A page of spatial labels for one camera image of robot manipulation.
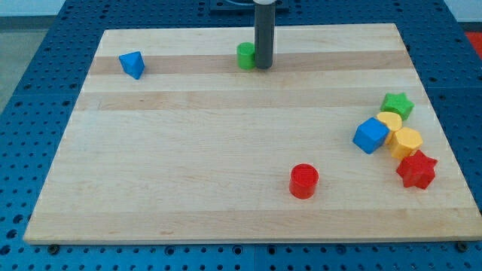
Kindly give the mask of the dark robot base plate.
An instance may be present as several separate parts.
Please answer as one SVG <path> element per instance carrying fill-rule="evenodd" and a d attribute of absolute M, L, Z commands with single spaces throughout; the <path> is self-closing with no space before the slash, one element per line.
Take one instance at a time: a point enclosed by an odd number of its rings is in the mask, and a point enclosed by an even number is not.
<path fill-rule="evenodd" d="M 277 11 L 288 11 L 290 0 L 275 0 Z M 254 0 L 208 0 L 210 13 L 226 12 L 253 12 L 255 10 Z"/>

